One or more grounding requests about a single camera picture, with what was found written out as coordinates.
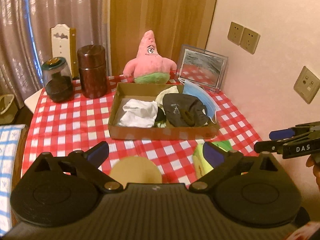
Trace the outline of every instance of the double wall outlet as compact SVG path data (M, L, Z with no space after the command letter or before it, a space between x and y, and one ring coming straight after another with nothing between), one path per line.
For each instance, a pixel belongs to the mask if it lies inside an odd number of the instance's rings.
M303 67L293 89L306 101L311 103L320 88L320 80L306 66Z
M232 41L236 45L240 45L243 30L244 27L242 25L231 22L228 33L228 40Z
M244 28L242 38L240 41L240 47L246 50L247 52L254 54L256 52L259 40L259 33L256 33L248 28Z

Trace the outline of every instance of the blue plaid fabric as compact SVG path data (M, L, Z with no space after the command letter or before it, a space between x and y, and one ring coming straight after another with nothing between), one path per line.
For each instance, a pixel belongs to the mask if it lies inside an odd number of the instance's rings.
M12 227L10 193L14 159L21 130L21 125L0 126L0 236Z

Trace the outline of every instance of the stuffed toy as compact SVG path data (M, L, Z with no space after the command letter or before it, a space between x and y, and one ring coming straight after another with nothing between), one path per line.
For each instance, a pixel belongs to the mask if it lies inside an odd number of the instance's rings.
M137 57L125 65L123 75L128 78L133 74L136 83L165 84L170 79L170 71L176 70L174 61L158 54L153 31L147 31L140 42Z

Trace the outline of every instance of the human hand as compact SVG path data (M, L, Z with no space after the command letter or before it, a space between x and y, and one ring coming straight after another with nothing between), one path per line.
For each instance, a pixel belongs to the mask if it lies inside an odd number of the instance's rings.
M320 191L320 167L315 163L311 155L307 159L306 166L307 167L313 166L313 175L316 176L316 183L318 184L319 191Z

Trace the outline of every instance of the plush toy arm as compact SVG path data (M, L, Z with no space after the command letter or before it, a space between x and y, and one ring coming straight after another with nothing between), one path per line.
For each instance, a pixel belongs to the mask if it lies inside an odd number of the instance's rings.
M164 57L163 58L163 62L170 66L170 70L172 70L172 71L176 71L177 70L177 64L173 60Z
M135 68L137 66L137 63L138 63L137 58L134 58L134 59L130 60L125 65L124 70L123 70L123 75L124 75L125 78L128 78L133 74L133 72L134 72L134 70L135 70Z

